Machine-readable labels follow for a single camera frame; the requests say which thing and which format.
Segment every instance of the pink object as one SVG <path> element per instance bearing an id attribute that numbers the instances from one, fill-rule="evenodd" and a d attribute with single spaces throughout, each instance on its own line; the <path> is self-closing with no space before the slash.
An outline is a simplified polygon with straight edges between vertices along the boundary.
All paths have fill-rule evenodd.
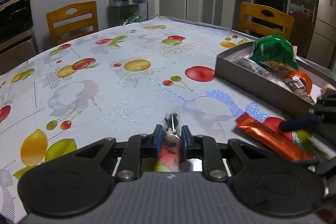
<path id="1" fill-rule="evenodd" d="M 185 70 L 185 75 L 198 82 L 209 82 L 215 78 L 215 71 L 208 67 L 194 66 Z"/>
<path id="2" fill-rule="evenodd" d="M 110 43 L 111 41 L 112 41 L 112 39 L 110 39 L 110 38 L 105 38 L 105 39 L 96 41 L 95 44 L 97 44 L 97 45 L 102 45 L 102 44 Z"/>

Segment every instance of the green snack bag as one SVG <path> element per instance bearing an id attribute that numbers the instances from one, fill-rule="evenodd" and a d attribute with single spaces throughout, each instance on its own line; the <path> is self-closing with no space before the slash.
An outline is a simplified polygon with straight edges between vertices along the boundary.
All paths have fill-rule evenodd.
<path id="1" fill-rule="evenodd" d="M 258 39 L 250 59 L 268 70 L 298 70 L 292 44 L 280 35 Z"/>

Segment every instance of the chair backrest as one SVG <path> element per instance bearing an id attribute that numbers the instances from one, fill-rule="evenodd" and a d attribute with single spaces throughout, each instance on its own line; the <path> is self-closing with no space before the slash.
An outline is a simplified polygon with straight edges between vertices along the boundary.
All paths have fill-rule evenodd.
<path id="1" fill-rule="evenodd" d="M 249 21 L 245 19 L 246 16 L 259 18 L 264 21 L 285 27 L 285 32 L 281 32 L 260 25 L 258 23 Z M 294 17 L 282 13 L 272 7 L 242 2 L 240 5 L 238 31 L 249 30 L 265 36 L 271 34 L 278 34 L 284 37 L 285 39 L 289 40 L 291 38 L 294 22 L 295 22 Z"/>
<path id="2" fill-rule="evenodd" d="M 71 9 L 75 8 L 73 14 L 66 14 L 66 12 Z M 70 18 L 91 14 L 92 17 L 81 19 L 75 22 L 71 22 L 59 27 L 54 27 L 54 24 L 57 22 L 61 22 Z M 59 45 L 64 42 L 68 42 L 72 39 L 83 37 L 85 35 L 98 32 L 98 20 L 97 20 L 97 4 L 95 1 L 83 2 L 83 3 L 74 3 L 57 9 L 55 11 L 49 12 L 46 15 L 47 23 L 50 33 L 51 42 L 54 45 Z M 93 27 L 92 31 L 84 31 L 79 34 L 59 39 L 59 37 L 63 34 L 74 32 L 76 30 L 80 30 L 87 27 Z"/>

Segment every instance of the printed yellow fruit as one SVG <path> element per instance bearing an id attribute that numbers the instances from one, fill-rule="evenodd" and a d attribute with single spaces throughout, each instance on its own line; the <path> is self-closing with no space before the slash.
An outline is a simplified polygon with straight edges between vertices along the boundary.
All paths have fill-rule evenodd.
<path id="1" fill-rule="evenodd" d="M 14 78 L 12 79 L 12 83 L 15 83 L 15 82 L 19 81 L 22 74 L 23 74 L 23 72 L 19 73 L 18 75 L 15 75 Z"/>
<path id="2" fill-rule="evenodd" d="M 76 72 L 76 70 L 72 69 L 72 65 L 68 65 L 64 68 L 61 68 L 58 73 L 57 73 L 57 77 L 59 78 L 63 78 L 66 76 L 70 76 L 71 74 L 74 74 Z"/>
<path id="3" fill-rule="evenodd" d="M 236 44 L 232 43 L 232 42 L 228 42 L 228 41 L 222 41 L 220 43 L 220 45 L 224 48 L 232 48 L 232 47 L 235 47 Z"/>
<path id="4" fill-rule="evenodd" d="M 238 43 L 237 43 L 237 45 L 241 45 L 241 44 L 245 44 L 245 43 L 247 43 L 248 41 L 246 41 L 246 40 L 240 40 Z"/>
<path id="5" fill-rule="evenodd" d="M 154 29 L 164 29 L 166 27 L 167 27 L 166 25 L 156 25 L 156 26 L 147 26 L 147 27 L 144 27 L 144 29 L 154 30 Z"/>
<path id="6" fill-rule="evenodd" d="M 48 139 L 42 130 L 29 135 L 21 146 L 21 160 L 26 166 L 38 164 L 47 152 Z"/>
<path id="7" fill-rule="evenodd" d="M 124 65 L 125 70 L 128 71 L 142 71 L 146 70 L 151 66 L 151 63 L 148 60 L 138 59 L 127 62 Z"/>
<path id="8" fill-rule="evenodd" d="M 115 38 L 112 38 L 113 41 L 118 41 L 118 42 L 121 42 L 122 40 L 126 39 L 127 36 L 126 35 L 121 35 L 119 37 L 115 37 Z"/>
<path id="9" fill-rule="evenodd" d="M 28 70 L 24 71 L 20 75 L 20 80 L 26 79 L 29 75 L 33 74 L 34 71 L 35 71 L 34 69 L 28 69 Z"/>

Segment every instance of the snack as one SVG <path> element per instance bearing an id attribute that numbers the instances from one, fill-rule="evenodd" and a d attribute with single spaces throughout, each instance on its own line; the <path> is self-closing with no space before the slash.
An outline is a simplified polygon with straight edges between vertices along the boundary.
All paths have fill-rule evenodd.
<path id="1" fill-rule="evenodd" d="M 292 44 L 280 35 L 258 39 L 250 59 L 268 70 L 298 70 Z"/>
<path id="2" fill-rule="evenodd" d="M 301 82 L 301 79 L 298 76 L 293 76 L 291 78 L 285 79 L 286 84 L 292 90 L 294 94 L 301 97 L 303 100 L 307 101 L 308 103 L 315 105 L 314 100 L 306 90 L 305 86 Z"/>
<path id="3" fill-rule="evenodd" d="M 322 89 L 322 94 L 330 94 L 330 93 L 336 93 L 336 89 L 334 86 L 326 84 Z"/>
<path id="4" fill-rule="evenodd" d="M 249 136 L 261 142 L 275 153 L 291 161 L 312 160 L 308 155 L 290 140 L 274 132 L 266 125 L 249 116 L 246 112 L 236 119 L 238 128 L 244 130 Z"/>
<path id="5" fill-rule="evenodd" d="M 298 78 L 300 78 L 302 84 L 304 85 L 304 87 L 306 88 L 306 90 L 308 91 L 308 93 L 310 94 L 311 93 L 311 89 L 313 87 L 313 82 L 312 80 L 310 79 L 310 77 L 302 72 L 302 71 L 291 71 L 289 72 L 287 75 L 286 75 L 286 78 L 291 78 L 293 76 L 297 76 Z"/>

